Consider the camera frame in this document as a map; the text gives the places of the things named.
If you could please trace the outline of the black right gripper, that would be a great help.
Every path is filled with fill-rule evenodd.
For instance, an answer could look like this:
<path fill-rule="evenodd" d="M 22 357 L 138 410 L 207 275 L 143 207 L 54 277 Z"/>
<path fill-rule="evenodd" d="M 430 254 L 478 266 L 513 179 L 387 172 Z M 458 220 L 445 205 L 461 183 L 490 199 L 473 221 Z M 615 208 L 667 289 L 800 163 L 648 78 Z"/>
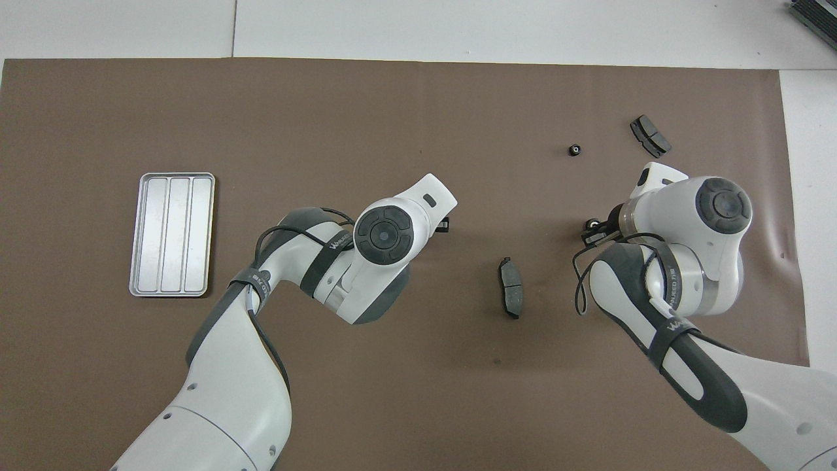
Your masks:
<path fill-rule="evenodd" d="M 609 241 L 610 235 L 624 236 L 624 205 L 617 205 L 609 213 L 605 224 L 604 232 L 582 232 L 582 242 L 586 249 L 592 249 Z M 449 233 L 451 231 L 451 218 L 443 217 L 436 226 L 436 233 Z"/>

